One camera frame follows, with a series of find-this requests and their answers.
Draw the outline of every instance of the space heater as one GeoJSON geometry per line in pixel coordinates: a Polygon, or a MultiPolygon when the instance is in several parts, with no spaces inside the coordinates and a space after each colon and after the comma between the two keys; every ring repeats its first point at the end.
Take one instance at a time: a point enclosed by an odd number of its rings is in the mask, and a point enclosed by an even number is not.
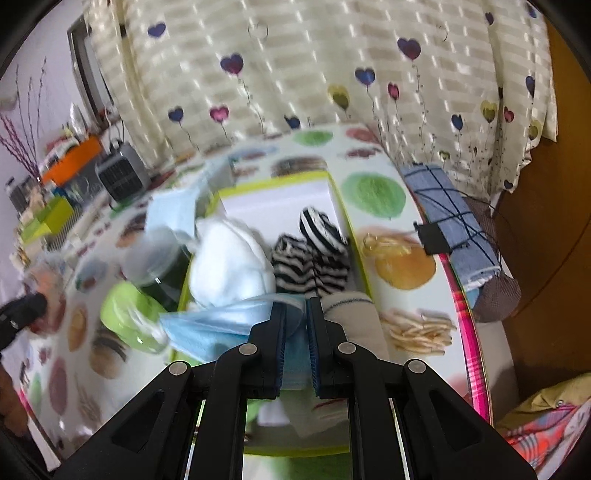
{"type": "Polygon", "coordinates": [[[113,140],[109,155],[96,165],[95,170],[117,203],[141,195],[150,186],[150,174],[128,142],[113,140]]]}

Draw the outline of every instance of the blue heart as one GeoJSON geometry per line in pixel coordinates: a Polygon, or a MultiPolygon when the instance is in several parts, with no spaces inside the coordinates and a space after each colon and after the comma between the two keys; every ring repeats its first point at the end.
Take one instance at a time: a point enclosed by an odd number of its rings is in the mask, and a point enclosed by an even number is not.
{"type": "Polygon", "coordinates": [[[375,80],[375,72],[373,69],[355,69],[355,77],[368,87],[375,80]]]}
{"type": "Polygon", "coordinates": [[[535,11],[535,8],[529,2],[526,4],[526,8],[531,18],[538,18],[538,12],[535,11]]]}
{"type": "Polygon", "coordinates": [[[164,32],[166,31],[166,23],[160,22],[155,25],[152,25],[148,29],[148,35],[154,38],[160,38],[164,32]]]}
{"type": "Polygon", "coordinates": [[[287,125],[290,126],[290,128],[292,129],[296,129],[300,127],[300,119],[297,118],[296,116],[292,116],[291,118],[284,116],[283,118],[285,118],[285,121],[287,122],[287,125]]]}
{"type": "Polygon", "coordinates": [[[525,77],[525,86],[527,87],[527,91],[533,98],[535,93],[535,78],[533,78],[531,75],[525,77]]]}
{"type": "Polygon", "coordinates": [[[458,130],[461,130],[464,127],[464,120],[462,120],[461,115],[452,115],[452,123],[458,130]]]}
{"type": "Polygon", "coordinates": [[[173,108],[172,110],[168,111],[168,118],[171,122],[180,123],[184,117],[184,111],[179,106],[173,108]]]}

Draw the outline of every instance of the green circle print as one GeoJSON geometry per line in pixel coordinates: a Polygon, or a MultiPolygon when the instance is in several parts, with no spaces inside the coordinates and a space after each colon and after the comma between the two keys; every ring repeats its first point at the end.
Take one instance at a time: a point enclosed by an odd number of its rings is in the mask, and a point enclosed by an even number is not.
{"type": "Polygon", "coordinates": [[[391,178],[376,173],[353,173],[343,182],[343,195],[358,209],[377,218],[397,217],[406,195],[391,178]]]}
{"type": "Polygon", "coordinates": [[[294,134],[294,141],[306,147],[321,147],[332,140],[333,133],[322,130],[303,130],[294,134]]]}

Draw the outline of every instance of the curtain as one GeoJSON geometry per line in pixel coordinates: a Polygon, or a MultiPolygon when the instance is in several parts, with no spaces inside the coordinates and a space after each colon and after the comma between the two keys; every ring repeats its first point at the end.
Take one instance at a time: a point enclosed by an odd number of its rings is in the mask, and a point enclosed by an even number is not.
{"type": "Polygon", "coordinates": [[[87,0],[143,160],[362,121],[399,166],[488,198],[556,138],[544,18],[522,0],[87,0]],[[550,112],[551,121],[545,123],[550,112]]]}

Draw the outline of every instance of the metal screw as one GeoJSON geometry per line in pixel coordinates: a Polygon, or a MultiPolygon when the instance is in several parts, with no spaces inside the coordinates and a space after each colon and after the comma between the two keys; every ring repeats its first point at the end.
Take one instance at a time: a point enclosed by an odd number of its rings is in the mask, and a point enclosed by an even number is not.
{"type": "Polygon", "coordinates": [[[425,373],[425,370],[427,369],[427,367],[420,360],[412,360],[408,364],[408,369],[414,374],[422,374],[422,373],[425,373]]]}
{"type": "Polygon", "coordinates": [[[168,367],[168,371],[172,373],[175,377],[178,375],[182,375],[187,371],[187,364],[185,362],[175,362],[170,367],[168,367]]]}
{"type": "Polygon", "coordinates": [[[357,347],[350,342],[343,342],[343,343],[339,344],[339,352],[341,352],[341,353],[345,353],[347,355],[350,355],[352,353],[355,353],[356,350],[357,350],[357,347]]]}
{"type": "Polygon", "coordinates": [[[254,343],[243,343],[238,349],[242,355],[252,355],[253,353],[256,353],[256,350],[257,348],[254,343]]]}

